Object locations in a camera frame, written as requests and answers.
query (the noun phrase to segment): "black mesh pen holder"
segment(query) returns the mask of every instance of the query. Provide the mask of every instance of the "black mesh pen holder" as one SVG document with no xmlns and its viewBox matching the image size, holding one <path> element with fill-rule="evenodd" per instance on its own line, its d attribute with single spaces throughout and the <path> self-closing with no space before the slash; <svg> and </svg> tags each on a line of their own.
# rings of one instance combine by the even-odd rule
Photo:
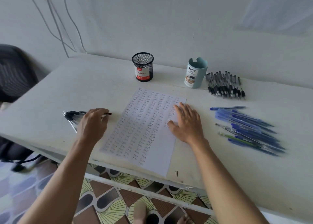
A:
<svg viewBox="0 0 313 224">
<path fill-rule="evenodd" d="M 150 53 L 136 53 L 131 58 L 135 65 L 136 79 L 142 82 L 150 81 L 153 78 L 152 62 L 154 57 Z"/>
</svg>

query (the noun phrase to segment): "chair backrest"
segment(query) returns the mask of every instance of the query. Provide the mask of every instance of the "chair backrest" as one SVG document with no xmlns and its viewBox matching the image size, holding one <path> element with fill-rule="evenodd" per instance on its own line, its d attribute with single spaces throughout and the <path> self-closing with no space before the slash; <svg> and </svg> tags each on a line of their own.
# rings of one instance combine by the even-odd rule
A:
<svg viewBox="0 0 313 224">
<path fill-rule="evenodd" d="M 27 56 L 17 47 L 0 44 L 0 102 L 13 103 L 37 83 Z"/>
</svg>

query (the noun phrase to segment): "light blue pen holder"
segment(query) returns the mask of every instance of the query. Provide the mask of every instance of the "light blue pen holder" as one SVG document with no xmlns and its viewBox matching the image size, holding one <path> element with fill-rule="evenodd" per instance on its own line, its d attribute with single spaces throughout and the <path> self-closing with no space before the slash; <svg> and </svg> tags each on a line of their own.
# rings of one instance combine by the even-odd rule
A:
<svg viewBox="0 0 313 224">
<path fill-rule="evenodd" d="M 196 89 L 201 86 L 205 73 L 207 72 L 208 61 L 197 58 L 194 62 L 192 58 L 189 59 L 187 65 L 187 72 L 185 76 L 185 85 L 190 88 Z"/>
</svg>

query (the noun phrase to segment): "forearm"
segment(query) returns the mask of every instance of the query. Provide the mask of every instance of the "forearm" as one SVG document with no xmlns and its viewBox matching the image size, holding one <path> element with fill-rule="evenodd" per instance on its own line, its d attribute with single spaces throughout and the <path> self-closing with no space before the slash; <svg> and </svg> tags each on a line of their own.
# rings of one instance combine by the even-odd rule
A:
<svg viewBox="0 0 313 224">
<path fill-rule="evenodd" d="M 71 223 L 93 146 L 75 142 L 19 224 Z"/>
<path fill-rule="evenodd" d="M 268 224 L 255 204 L 239 187 L 207 140 L 192 144 L 204 185 L 220 224 Z"/>
</svg>

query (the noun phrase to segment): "pen holder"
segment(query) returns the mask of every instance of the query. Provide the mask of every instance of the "pen holder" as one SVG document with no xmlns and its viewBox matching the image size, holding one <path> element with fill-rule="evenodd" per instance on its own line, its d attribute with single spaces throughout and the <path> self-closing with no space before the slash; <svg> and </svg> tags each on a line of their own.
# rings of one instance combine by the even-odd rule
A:
<svg viewBox="0 0 313 224">
<path fill-rule="evenodd" d="M 199 88 L 207 71 L 207 68 L 208 61 L 202 59 L 201 57 L 198 57 L 197 61 L 194 62 L 193 59 L 190 58 L 187 65 L 185 85 L 193 89 Z"/>
<path fill-rule="evenodd" d="M 131 58 L 135 66 L 135 77 L 141 82 L 150 81 L 153 78 L 152 62 L 154 57 L 150 53 L 136 53 Z"/>
</svg>

